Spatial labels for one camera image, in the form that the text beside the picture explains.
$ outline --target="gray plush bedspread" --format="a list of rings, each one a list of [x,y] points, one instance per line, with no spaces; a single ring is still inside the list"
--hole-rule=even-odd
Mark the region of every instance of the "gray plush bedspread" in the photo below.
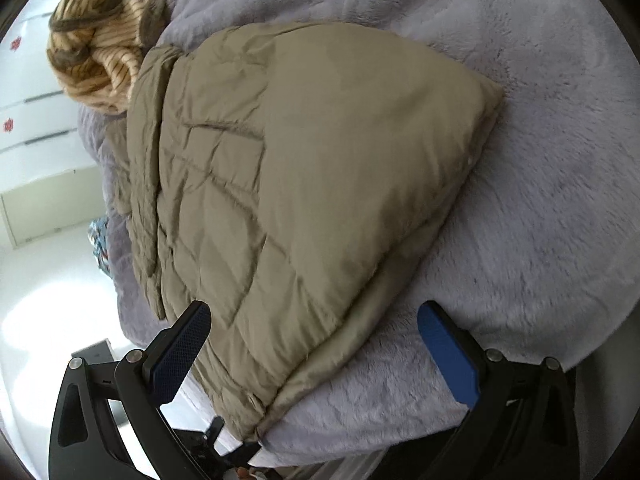
[[[439,301],[486,348],[528,362],[554,355],[570,367],[640,298],[640,66],[598,0],[170,2],[160,43],[186,50],[232,25],[343,20],[423,41],[507,91],[482,159],[412,284],[348,365],[264,436],[258,463],[320,462],[459,423],[465,409],[416,330],[425,300]],[[83,109],[80,130],[108,199],[105,120]],[[146,344],[162,324],[133,276],[125,221],[110,215],[120,319]],[[188,390],[211,416],[202,393]]]

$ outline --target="blue gripper pad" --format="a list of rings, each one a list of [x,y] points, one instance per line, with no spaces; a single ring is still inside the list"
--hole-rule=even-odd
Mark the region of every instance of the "blue gripper pad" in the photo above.
[[[147,349],[148,390],[156,406],[175,399],[211,330],[209,305],[194,301]]]
[[[434,310],[440,307],[435,304],[432,308],[432,303],[428,301],[418,309],[418,331],[454,398],[471,410],[480,397],[478,370],[456,340],[456,329],[447,327]]]

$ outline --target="khaki garment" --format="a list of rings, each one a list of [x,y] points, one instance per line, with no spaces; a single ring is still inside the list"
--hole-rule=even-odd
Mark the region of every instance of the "khaki garment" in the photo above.
[[[209,304],[194,373],[235,437],[264,434],[366,341],[501,99],[423,44],[357,25],[247,25],[188,56],[148,54],[126,128],[109,132],[119,207],[158,317]]]
[[[166,0],[62,0],[49,20],[47,57],[69,97],[119,114],[129,108],[142,49],[167,21]]]

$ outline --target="black mechanical device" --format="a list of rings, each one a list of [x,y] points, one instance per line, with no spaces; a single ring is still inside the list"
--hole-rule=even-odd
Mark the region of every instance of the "black mechanical device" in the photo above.
[[[248,467],[260,445],[220,456],[214,443],[221,418],[206,433],[173,430],[159,410],[174,399],[210,324],[209,307],[195,301],[146,351],[132,350],[118,363],[72,359],[53,421],[50,480],[148,479],[134,468],[108,399],[123,403],[162,480],[221,480],[231,468]],[[419,309],[418,329],[454,397],[470,411],[446,441],[427,437],[393,447],[372,480],[578,480],[573,394],[556,359],[531,365],[485,351],[433,301]],[[409,467],[416,456],[419,463]]]

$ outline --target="textured blue rubber grip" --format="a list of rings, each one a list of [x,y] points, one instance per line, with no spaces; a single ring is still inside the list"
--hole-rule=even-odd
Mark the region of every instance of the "textured blue rubber grip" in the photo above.
[[[480,397],[478,372],[428,303],[418,309],[418,331],[454,398],[473,408]]]
[[[196,312],[174,335],[162,357],[150,372],[149,393],[156,406],[175,399],[211,330],[211,312],[206,303],[198,302]]]

